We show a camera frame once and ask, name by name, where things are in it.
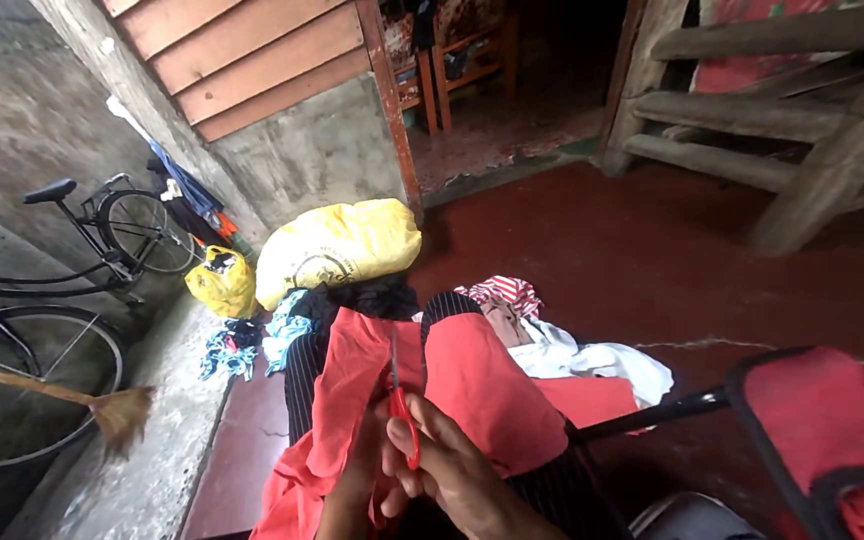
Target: broom handle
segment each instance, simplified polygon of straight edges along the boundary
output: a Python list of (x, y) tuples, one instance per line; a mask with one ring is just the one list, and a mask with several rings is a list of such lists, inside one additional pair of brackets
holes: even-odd
[(95, 402), (95, 398), (89, 394), (83, 394), (54, 384), (46, 384), (45, 382), (19, 374), (0, 371), (0, 383), (10, 387), (25, 388), (32, 392), (38, 392), (39, 394), (45, 394), (46, 396), (52, 396), (53, 398), (65, 400), (66, 402), (74, 402), (87, 407), (92, 406)]

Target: yellow bag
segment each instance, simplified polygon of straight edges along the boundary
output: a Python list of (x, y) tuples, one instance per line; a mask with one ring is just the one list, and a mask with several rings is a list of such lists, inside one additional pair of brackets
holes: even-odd
[(255, 296), (271, 312), (289, 289), (341, 286), (405, 270), (422, 246), (412, 210), (398, 199), (311, 209), (266, 241), (255, 269)]
[[(230, 254), (234, 262), (222, 274), (206, 268), (218, 255)], [(220, 246), (205, 249), (205, 262), (185, 276), (192, 295), (220, 317), (248, 319), (256, 312), (256, 276), (245, 257)]]

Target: doorway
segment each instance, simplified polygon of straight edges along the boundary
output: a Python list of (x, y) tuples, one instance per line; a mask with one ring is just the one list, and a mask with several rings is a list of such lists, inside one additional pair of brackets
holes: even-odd
[(592, 156), (626, 0), (438, 0), (436, 44), (417, 53), (428, 54), (429, 87), (412, 53), (421, 17), (410, 0), (379, 7), (396, 83), (416, 81), (399, 97), (425, 101), (403, 107), (423, 197), (498, 169)]

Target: scissor blade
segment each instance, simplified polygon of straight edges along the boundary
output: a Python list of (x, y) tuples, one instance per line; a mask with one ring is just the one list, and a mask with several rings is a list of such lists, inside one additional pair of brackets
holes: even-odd
[(396, 331), (396, 327), (391, 327), (391, 360), (389, 360), (389, 371), (391, 372), (391, 389), (396, 390), (399, 388), (399, 363), (397, 362), (398, 349), (397, 349), (397, 341), (399, 333)]

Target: dark blue cloth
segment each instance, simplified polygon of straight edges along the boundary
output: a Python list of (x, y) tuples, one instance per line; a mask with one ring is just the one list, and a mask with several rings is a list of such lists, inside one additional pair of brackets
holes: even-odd
[(172, 157), (162, 149), (158, 142), (150, 140), (149, 146), (151, 151), (155, 153), (165, 169), (169, 171), (169, 175), (175, 179), (178, 186), (182, 188), (182, 195), (192, 205), (195, 213), (201, 217), (206, 217), (209, 212), (221, 213), (224, 207), (222, 202), (213, 196), (208, 189), (205, 189), (199, 181), (186, 171), (182, 166), (172, 160)]

